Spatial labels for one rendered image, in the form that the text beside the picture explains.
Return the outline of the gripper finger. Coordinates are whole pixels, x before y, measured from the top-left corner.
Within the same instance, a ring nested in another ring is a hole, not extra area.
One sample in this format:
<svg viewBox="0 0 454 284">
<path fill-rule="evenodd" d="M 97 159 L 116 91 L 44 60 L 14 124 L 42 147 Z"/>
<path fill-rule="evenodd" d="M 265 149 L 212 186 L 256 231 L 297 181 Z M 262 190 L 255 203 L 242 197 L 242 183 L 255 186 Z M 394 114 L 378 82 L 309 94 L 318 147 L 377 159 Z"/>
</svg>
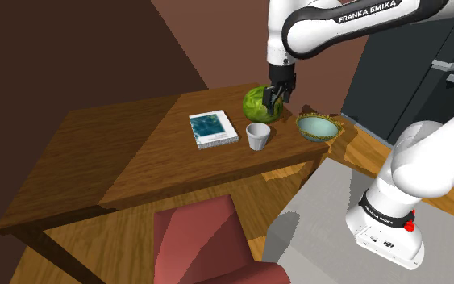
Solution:
<svg viewBox="0 0 454 284">
<path fill-rule="evenodd" d="M 262 104 L 266 107 L 268 115 L 273 115 L 274 106 L 279 98 L 279 87 L 268 86 L 263 89 Z"/>
<path fill-rule="evenodd" d="M 290 81 L 278 82 L 276 84 L 276 98 L 282 98 L 283 103 L 288 103 L 293 92 L 293 83 Z"/>
</svg>

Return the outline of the green cabbage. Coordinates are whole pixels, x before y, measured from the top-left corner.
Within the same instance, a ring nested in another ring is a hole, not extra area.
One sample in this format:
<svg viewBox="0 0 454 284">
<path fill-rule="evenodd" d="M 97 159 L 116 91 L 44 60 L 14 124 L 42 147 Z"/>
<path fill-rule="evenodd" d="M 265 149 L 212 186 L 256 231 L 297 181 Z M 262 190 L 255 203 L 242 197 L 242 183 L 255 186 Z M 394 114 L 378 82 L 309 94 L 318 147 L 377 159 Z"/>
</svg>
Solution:
<svg viewBox="0 0 454 284">
<path fill-rule="evenodd" d="M 279 98 L 273 109 L 273 114 L 270 115 L 266 106 L 262 103 L 265 86 L 257 86 L 249 90 L 243 100 L 243 111 L 245 116 L 253 123 L 271 123 L 279 119 L 283 112 L 283 101 Z"/>
</svg>

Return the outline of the white cup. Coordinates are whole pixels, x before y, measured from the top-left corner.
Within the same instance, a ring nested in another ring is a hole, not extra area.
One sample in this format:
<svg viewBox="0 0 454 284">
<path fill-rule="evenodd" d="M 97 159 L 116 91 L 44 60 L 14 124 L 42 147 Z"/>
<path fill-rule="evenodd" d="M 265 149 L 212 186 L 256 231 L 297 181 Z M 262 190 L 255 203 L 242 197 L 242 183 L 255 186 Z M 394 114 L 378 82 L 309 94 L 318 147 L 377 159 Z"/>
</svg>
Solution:
<svg viewBox="0 0 454 284">
<path fill-rule="evenodd" d="M 249 147 L 254 151 L 260 151 L 266 145 L 271 129 L 264 123 L 250 123 L 246 127 Z"/>
</svg>

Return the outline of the pale blue gold-rimmed bowl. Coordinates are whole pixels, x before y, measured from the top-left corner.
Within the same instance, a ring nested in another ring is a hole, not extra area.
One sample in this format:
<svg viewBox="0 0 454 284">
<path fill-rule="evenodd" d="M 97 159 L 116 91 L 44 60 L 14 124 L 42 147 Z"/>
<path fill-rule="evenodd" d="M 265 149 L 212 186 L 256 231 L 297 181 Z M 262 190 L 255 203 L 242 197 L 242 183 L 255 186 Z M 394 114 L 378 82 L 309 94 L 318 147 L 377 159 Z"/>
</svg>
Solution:
<svg viewBox="0 0 454 284">
<path fill-rule="evenodd" d="M 300 134 L 313 142 L 325 142 L 338 136 L 343 130 L 342 123 L 328 115 L 318 113 L 301 114 L 296 119 Z"/>
</svg>

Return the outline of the blue-covered white book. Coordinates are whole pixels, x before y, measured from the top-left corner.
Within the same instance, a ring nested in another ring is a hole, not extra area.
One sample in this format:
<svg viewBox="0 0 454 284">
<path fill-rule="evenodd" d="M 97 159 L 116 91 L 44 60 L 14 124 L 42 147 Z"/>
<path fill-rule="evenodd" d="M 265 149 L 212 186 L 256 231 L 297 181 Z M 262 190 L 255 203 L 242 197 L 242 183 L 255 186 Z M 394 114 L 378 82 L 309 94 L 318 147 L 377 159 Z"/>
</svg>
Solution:
<svg viewBox="0 0 454 284">
<path fill-rule="evenodd" d="M 189 121 L 198 149 L 212 148 L 239 140 L 239 135 L 223 110 L 190 115 Z"/>
</svg>

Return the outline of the grey robot stand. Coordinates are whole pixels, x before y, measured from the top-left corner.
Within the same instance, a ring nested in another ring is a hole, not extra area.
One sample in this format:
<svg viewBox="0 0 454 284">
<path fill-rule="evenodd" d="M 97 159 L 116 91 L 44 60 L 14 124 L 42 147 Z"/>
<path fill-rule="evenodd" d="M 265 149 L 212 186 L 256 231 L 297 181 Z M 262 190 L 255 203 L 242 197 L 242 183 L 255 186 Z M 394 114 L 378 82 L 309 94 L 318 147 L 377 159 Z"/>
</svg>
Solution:
<svg viewBox="0 0 454 284">
<path fill-rule="evenodd" d="M 454 216 L 415 207 L 422 264 L 408 270 L 356 244 L 345 215 L 372 178 L 326 159 L 273 221 L 263 261 L 284 268 L 292 284 L 454 284 Z"/>
</svg>

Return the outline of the brown wooden table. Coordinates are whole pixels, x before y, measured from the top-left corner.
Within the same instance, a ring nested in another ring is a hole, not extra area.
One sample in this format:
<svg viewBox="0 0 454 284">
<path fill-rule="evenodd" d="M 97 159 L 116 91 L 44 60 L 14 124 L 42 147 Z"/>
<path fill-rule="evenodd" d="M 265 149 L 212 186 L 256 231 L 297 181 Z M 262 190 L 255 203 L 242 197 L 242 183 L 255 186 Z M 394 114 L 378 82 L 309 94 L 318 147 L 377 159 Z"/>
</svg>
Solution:
<svg viewBox="0 0 454 284">
<path fill-rule="evenodd" d="M 248 146 L 246 85 L 71 111 L 0 220 L 26 249 L 10 284 L 150 284 L 153 215 L 230 194 L 255 254 L 268 226 L 326 156 L 343 159 L 356 129 L 305 140 L 296 116 Z M 223 110 L 234 143 L 198 149 L 189 116 Z"/>
</svg>

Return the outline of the red chair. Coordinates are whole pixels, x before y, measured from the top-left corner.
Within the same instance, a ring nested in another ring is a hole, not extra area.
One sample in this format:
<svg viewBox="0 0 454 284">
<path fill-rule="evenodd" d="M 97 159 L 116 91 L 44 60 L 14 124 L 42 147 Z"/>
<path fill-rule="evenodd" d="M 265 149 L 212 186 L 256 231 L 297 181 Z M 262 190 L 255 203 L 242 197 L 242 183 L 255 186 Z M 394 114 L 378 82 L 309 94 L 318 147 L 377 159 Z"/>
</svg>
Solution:
<svg viewBox="0 0 454 284">
<path fill-rule="evenodd" d="M 153 284 L 291 284 L 255 261 L 229 194 L 154 214 Z"/>
</svg>

